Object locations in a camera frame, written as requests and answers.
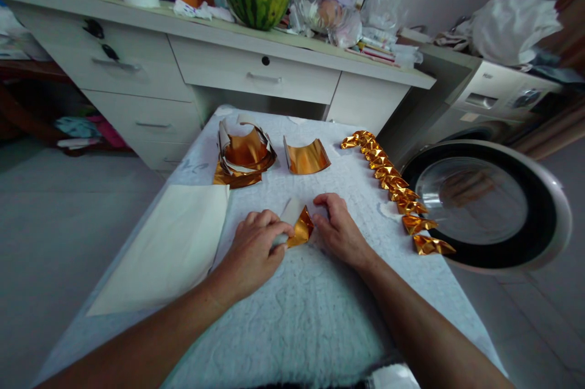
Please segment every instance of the white plastic bag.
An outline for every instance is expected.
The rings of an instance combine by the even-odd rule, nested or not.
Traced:
[[[472,49],[505,66],[528,63],[532,47],[562,29],[557,17],[555,1],[490,0],[468,23]]]

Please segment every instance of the white desk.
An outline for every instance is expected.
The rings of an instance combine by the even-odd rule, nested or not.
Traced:
[[[178,17],[170,4],[5,1],[147,165],[167,174],[224,102],[258,108],[271,97],[264,110],[295,109],[287,114],[377,134],[411,86],[435,82],[321,41]],[[83,30],[87,18],[99,21],[103,41]],[[100,42],[116,51],[118,63]]]

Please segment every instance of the finger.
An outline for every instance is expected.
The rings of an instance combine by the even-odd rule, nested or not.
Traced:
[[[271,224],[266,229],[270,231],[271,235],[273,235],[270,241],[271,243],[280,234],[287,234],[291,238],[294,237],[294,227],[292,227],[288,223],[285,223],[284,221],[279,221],[277,223]]]
[[[329,223],[328,219],[320,214],[315,214],[313,215],[313,221],[326,241],[335,238],[335,228]]]
[[[270,255],[268,255],[268,262],[272,265],[274,270],[282,263],[282,260],[285,258],[286,252],[286,244],[279,244],[274,249],[271,250]]]
[[[313,203],[316,205],[326,205],[329,209],[338,209],[343,206],[344,200],[336,193],[325,193],[315,197]]]
[[[264,209],[262,211],[262,213],[260,213],[256,216],[256,220],[254,221],[254,223],[257,226],[266,227],[269,224],[277,223],[279,221],[280,221],[280,218],[278,217],[278,215],[276,215],[274,212],[272,212],[269,209]]]
[[[256,220],[256,216],[258,215],[258,212],[250,212],[248,214],[248,216],[246,217],[246,224],[253,224],[254,220]]]

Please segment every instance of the white lace tablecloth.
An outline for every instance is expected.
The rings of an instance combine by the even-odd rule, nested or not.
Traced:
[[[211,184],[218,160],[218,122],[227,117],[232,127],[238,113],[229,106],[218,108],[167,184]],[[378,187],[363,155],[358,149],[339,148],[343,138],[359,128],[250,114],[270,135],[278,160],[263,174],[262,182],[232,191],[214,267],[228,250],[235,227],[251,210],[271,209],[280,214],[288,199],[297,196],[311,214],[323,213],[313,205],[313,198],[337,192],[381,257],[502,369],[483,323],[445,259],[414,252],[412,237],[406,234],[395,204]],[[283,135],[290,146],[321,139],[331,166],[317,174],[291,174]],[[392,157],[391,150],[386,152]],[[159,198],[160,193],[56,344],[36,383],[154,311],[85,316]],[[164,387],[243,388],[285,382],[350,385],[387,363],[395,347],[371,294],[353,271],[319,249],[319,240],[315,230],[310,244],[287,251],[274,277],[212,325],[181,359]]]

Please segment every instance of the plastic bag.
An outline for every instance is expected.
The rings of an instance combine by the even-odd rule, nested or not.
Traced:
[[[486,60],[516,66],[532,61],[532,47],[562,29],[557,17],[555,1],[490,0],[464,29],[470,32],[473,51]]]
[[[361,8],[361,21],[396,35],[402,25],[407,22],[408,8],[405,0],[365,0]]]

